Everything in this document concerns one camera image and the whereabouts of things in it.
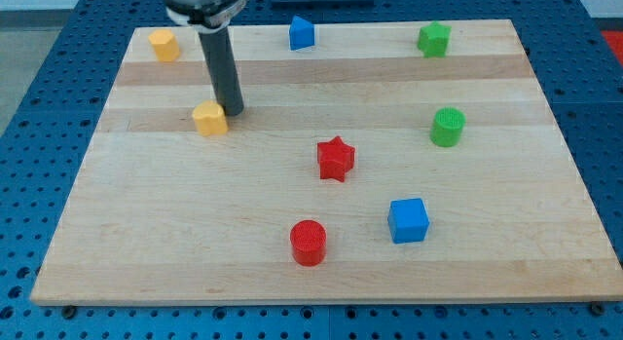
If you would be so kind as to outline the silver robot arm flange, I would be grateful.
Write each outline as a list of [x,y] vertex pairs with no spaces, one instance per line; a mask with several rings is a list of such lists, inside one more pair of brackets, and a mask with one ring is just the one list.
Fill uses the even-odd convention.
[[182,26],[227,26],[250,0],[164,0],[169,18]]

